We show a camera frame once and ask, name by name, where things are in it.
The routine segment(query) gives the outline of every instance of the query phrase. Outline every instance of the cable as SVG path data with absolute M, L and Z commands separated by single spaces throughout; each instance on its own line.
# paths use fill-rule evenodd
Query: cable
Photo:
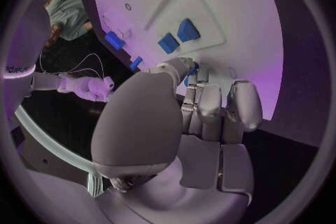
M 100 57 L 96 54 L 96 53 L 90 53 L 88 55 L 86 55 L 81 61 L 79 64 L 77 64 L 75 67 L 73 67 L 72 69 L 68 70 L 68 71 L 65 71 L 65 72 L 53 72 L 53 73 L 50 73 L 50 74 L 60 74 L 60 73 L 75 73 L 75 72 L 79 72 L 79 71 L 83 71 L 83 70 L 91 70 L 91 71 L 94 71 L 100 78 L 101 76 L 98 74 L 98 72 L 94 69 L 91 69 L 91 68 L 84 68 L 84 69 L 81 69 L 79 71 L 74 71 L 74 69 L 76 69 L 78 66 L 80 66 L 89 56 L 91 55 L 94 55 L 98 58 L 99 62 L 100 62 L 100 67 L 101 67 L 101 72 L 102 72 L 102 78 L 104 79 L 105 77 L 105 74 L 104 74 L 104 67 L 102 65 L 102 62 L 101 62 L 101 59 Z M 42 66 L 42 60 L 41 60 L 41 57 L 42 57 L 42 52 L 40 53 L 40 68 L 42 69 L 43 72 L 46 72 L 46 70 L 43 68 Z

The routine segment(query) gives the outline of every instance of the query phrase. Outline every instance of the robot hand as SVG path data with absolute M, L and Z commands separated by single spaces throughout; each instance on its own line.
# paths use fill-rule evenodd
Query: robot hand
M 61 81 L 57 88 L 58 92 L 74 92 L 78 97 L 90 101 L 107 102 L 114 87 L 110 77 L 105 77 L 103 80 L 97 77 L 73 78 L 66 74 L 61 74 L 59 77 Z

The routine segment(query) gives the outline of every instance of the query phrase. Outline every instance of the blue block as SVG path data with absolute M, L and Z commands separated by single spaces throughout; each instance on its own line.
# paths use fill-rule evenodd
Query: blue block
M 166 34 L 165 37 L 158 42 L 158 44 L 167 54 L 174 52 L 175 49 L 180 46 L 171 33 Z
M 188 18 L 186 18 L 180 24 L 178 37 L 182 42 L 186 42 L 200 38 L 200 34 L 193 23 Z
M 113 48 L 116 50 L 121 50 L 122 47 L 125 45 L 125 41 L 118 38 L 117 35 L 114 32 L 108 32 L 105 35 L 105 39 L 108 43 L 110 43 Z
M 136 58 L 134 62 L 129 66 L 129 68 L 135 70 L 140 64 L 140 62 L 142 62 L 142 58 L 141 57 Z

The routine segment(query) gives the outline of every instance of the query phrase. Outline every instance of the dark background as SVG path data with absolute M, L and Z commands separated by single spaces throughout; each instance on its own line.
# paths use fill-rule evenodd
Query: dark background
M 3 7 L 5 3 L 11 0 L 1 1 L 1 7 Z M 242 220 L 242 223 L 253 223 L 267 210 L 274 208 L 274 206 L 290 193 L 308 168 L 316 149 L 288 141 L 285 138 L 268 135 L 267 132 L 261 130 L 245 136 L 244 143 L 251 154 L 252 162 L 263 163 L 263 166 L 260 168 L 254 167 L 256 176 L 254 201 L 256 202 L 251 204 L 246 216 Z M 288 152 L 288 158 L 282 157 L 283 151 Z M 284 176 L 287 173 L 291 174 L 291 177 Z M 323 221 L 321 220 L 321 216 L 323 216 L 323 219 L 332 222 L 334 219 L 332 201 L 336 195 L 333 186 L 335 178 L 336 170 L 334 169 L 317 198 L 295 223 L 309 223 L 315 219 Z M 282 187 L 275 189 L 275 183 L 279 183 Z M 11 222 L 37 223 L 29 210 L 18 199 L 14 188 L 8 182 L 3 172 L 0 176 L 0 210 L 2 217 L 4 219 L 8 218 Z

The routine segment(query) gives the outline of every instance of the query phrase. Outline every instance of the circular hole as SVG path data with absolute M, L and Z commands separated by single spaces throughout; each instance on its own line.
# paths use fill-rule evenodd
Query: circular hole
M 130 6 L 129 3 L 126 3 L 126 4 L 125 4 L 125 8 L 126 8 L 127 10 L 131 10 L 131 9 L 132 9 L 132 7 Z

